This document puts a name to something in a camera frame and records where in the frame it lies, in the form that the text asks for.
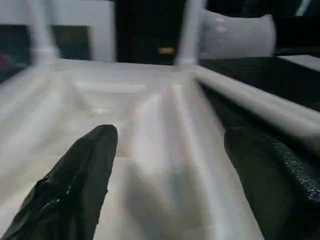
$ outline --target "white wall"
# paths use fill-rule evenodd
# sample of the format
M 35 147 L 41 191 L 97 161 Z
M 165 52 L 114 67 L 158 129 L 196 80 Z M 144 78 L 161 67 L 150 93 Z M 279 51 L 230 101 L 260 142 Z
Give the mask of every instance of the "white wall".
M 26 0 L 0 0 L 0 24 L 26 25 Z M 115 61 L 114 3 L 99 0 L 44 0 L 49 21 L 55 25 L 90 26 L 89 42 L 94 60 Z

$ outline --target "white metal bar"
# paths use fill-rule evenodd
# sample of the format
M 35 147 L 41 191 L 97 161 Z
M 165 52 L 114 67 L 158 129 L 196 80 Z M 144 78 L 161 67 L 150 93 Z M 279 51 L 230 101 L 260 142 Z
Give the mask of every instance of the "white metal bar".
M 58 49 L 48 28 L 44 0 L 27 0 L 27 19 L 36 62 L 51 62 L 58 58 Z
M 202 9 L 207 0 L 187 0 L 176 64 L 194 65 L 198 62 L 198 45 L 202 24 Z

